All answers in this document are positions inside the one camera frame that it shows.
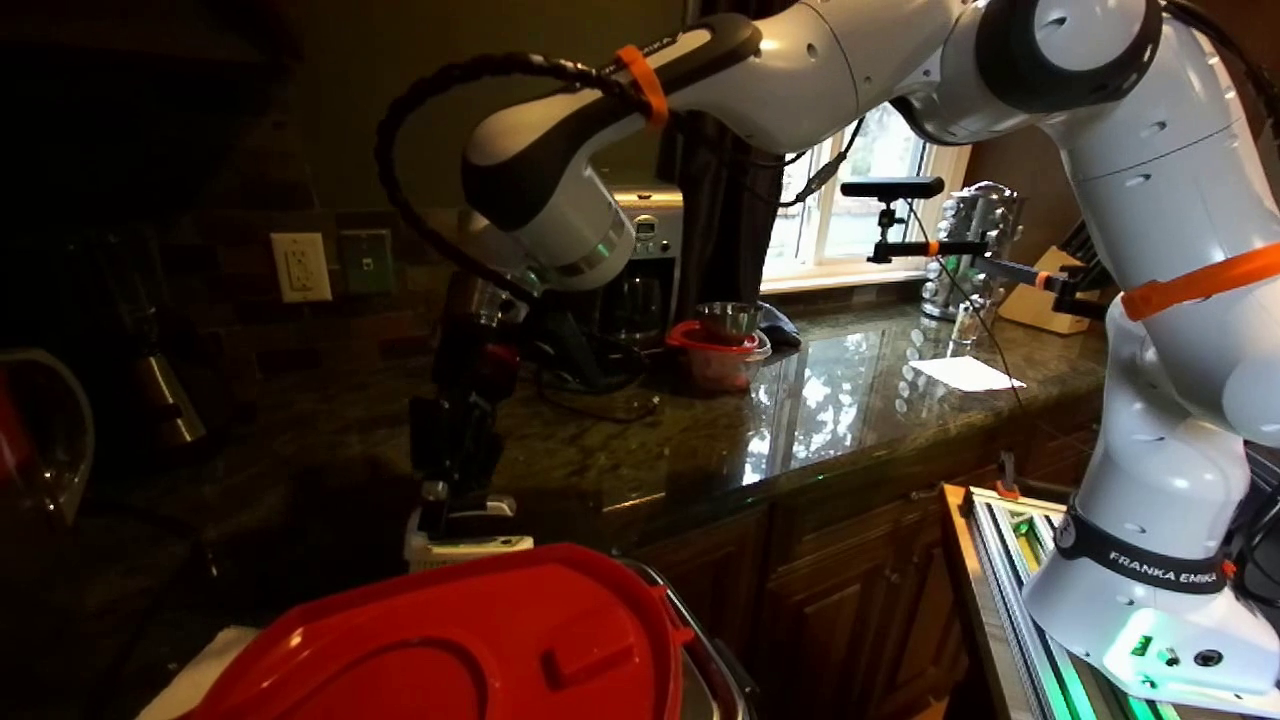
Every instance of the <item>kitchen appliance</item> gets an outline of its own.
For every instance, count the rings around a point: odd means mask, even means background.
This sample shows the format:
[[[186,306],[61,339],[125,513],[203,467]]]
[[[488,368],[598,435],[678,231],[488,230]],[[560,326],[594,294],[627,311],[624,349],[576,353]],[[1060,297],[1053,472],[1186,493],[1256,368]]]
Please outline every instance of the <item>kitchen appliance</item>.
[[[678,311],[685,197],[682,188],[616,188],[614,200],[638,230],[627,267],[588,297],[583,322],[594,335],[654,353]]]

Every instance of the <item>black cable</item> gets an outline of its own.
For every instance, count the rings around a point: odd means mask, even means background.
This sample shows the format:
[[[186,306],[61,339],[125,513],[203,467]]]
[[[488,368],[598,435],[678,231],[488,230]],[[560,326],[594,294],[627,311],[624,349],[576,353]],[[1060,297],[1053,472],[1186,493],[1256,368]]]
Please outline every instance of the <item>black cable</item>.
[[[443,65],[433,76],[412,82],[385,113],[385,119],[377,124],[377,177],[381,188],[392,205],[392,213],[420,237],[427,242],[443,261],[461,265],[465,274],[513,294],[515,301],[532,306],[537,297],[530,287],[520,287],[515,282],[508,282],[506,274],[479,265],[476,256],[461,253],[457,244],[448,244],[439,231],[427,230],[427,222],[417,213],[417,205],[407,200],[402,173],[396,173],[396,144],[405,124],[438,98],[461,89],[461,83],[476,83],[488,76],[544,76],[544,82],[560,82],[570,89],[598,89],[616,103],[627,103],[632,113],[648,113],[648,102],[616,82],[603,76],[588,65],[576,60],[560,60],[560,57],[537,57],[537,53],[498,53],[498,57],[472,57],[461,65]]]
[[[918,205],[909,205],[909,217],[918,222],[918,231],[930,237],[930,223],[924,223],[924,217],[919,217]],[[935,261],[935,265],[941,265],[941,274],[948,275],[954,287],[961,287],[964,297],[974,294],[974,284],[964,282],[961,267],[954,267],[948,261]],[[1005,353],[1005,345],[999,345],[995,326],[989,322],[989,311],[977,311],[977,326],[985,330],[985,339],[991,345],[999,373],[1012,377],[1010,353]],[[1020,418],[1020,414],[1027,414],[1020,385],[1010,385],[1010,395],[1012,395],[1010,422]]]
[[[1278,82],[1203,7],[1172,0],[1164,14],[1172,22],[1203,34],[1215,47],[1224,47],[1241,65],[1248,89],[1263,103],[1273,137],[1280,142],[1280,89],[1278,89]]]
[[[1280,522],[1280,501],[1273,501],[1273,510],[1248,527],[1248,540],[1241,544],[1238,553],[1238,567],[1241,567],[1241,597],[1256,599],[1256,605],[1270,605],[1280,611],[1280,597],[1263,597],[1259,589],[1248,585],[1248,571],[1259,571],[1263,581],[1280,585],[1278,571],[1270,571],[1256,553],[1263,549],[1273,526]]]
[[[854,144],[855,144],[860,131],[863,131],[863,119],[869,119],[869,115],[855,115],[845,148],[841,148],[833,160],[824,160],[824,169],[816,169],[816,173],[801,186],[801,192],[798,192],[793,200],[781,200],[776,209],[798,209],[798,205],[804,205],[812,192],[819,192],[819,188],[841,173],[841,164],[849,160]]]

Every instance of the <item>green light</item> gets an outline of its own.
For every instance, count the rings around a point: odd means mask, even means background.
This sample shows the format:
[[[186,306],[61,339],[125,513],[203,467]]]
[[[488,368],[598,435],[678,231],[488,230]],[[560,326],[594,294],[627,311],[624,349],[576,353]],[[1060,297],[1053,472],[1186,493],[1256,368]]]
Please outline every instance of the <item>green light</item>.
[[[1158,636],[1142,636],[1128,657],[1149,657]]]
[[[1026,515],[1026,513],[1010,513],[1010,532],[1018,537],[1026,571],[1027,571],[1027,575],[1042,571],[1042,563],[1043,563],[1043,553],[1042,553],[1043,540],[1042,540],[1042,532],[1037,532],[1037,522]]]
[[[1080,674],[1092,674],[1092,667],[1080,667],[1060,649],[1053,657],[1060,660],[1060,675],[1058,674],[1042,674],[1042,680],[1037,680],[1043,690],[1049,716],[1053,720],[1097,720],[1088,690],[1080,680]]]

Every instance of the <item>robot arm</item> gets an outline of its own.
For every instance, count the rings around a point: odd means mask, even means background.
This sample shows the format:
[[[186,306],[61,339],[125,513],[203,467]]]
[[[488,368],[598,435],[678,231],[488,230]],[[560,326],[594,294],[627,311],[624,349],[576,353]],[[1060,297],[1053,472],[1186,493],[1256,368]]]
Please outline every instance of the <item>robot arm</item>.
[[[673,113],[710,113],[766,153],[801,153],[872,103],[924,82],[956,5],[793,5],[774,22],[710,18],[654,46],[648,70]],[[557,91],[488,115],[465,160],[469,205],[549,287],[600,287],[632,250],[594,158],[644,128],[638,103],[600,89]]]
[[[1203,36],[1159,0],[801,0],[755,26],[713,18],[644,60],[678,113],[767,153],[886,102],[941,144],[1026,124],[1058,142],[1124,297],[1158,284],[1167,306],[1109,311],[1102,444],[1027,611],[1131,697],[1280,716],[1280,640],[1219,571],[1246,439],[1280,444],[1280,222]],[[472,137],[465,188],[483,237],[515,250],[506,274],[598,287],[627,261],[594,158],[654,109],[614,83],[506,109]]]

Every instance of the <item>granite countertop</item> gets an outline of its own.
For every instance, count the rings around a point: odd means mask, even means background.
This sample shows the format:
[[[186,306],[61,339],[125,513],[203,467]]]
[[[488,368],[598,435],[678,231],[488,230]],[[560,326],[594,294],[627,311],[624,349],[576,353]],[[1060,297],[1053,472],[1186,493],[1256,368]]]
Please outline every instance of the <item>granite countertop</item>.
[[[1106,377],[1102,333],[995,322],[956,345],[954,326],[913,306],[801,322],[801,335],[801,353],[766,362],[739,395],[668,393],[666,382],[588,401],[523,389],[500,414],[498,487],[523,510],[573,496],[583,513],[787,493],[964,434],[1018,434],[1026,414],[1092,403]],[[913,368],[941,355],[977,355],[1026,389],[956,393]]]
[[[627,526],[854,486],[886,457],[1020,434],[1026,414],[1097,403],[1102,393],[1097,333],[977,333],[961,353],[1026,389],[954,393],[909,368],[954,345],[954,330],[913,306],[798,326],[801,353],[766,362],[736,395],[678,393],[668,363],[608,395],[520,385],[500,403],[491,487],[515,496],[539,540],[616,549]],[[271,385],[252,434],[152,487],[143,515],[88,513],[41,553],[8,537],[19,560],[4,563],[18,571],[4,571],[0,640],[14,654],[0,674],[23,692],[0,713],[18,702],[41,716],[134,713],[221,623],[405,571],[412,393],[425,393],[420,363]]]

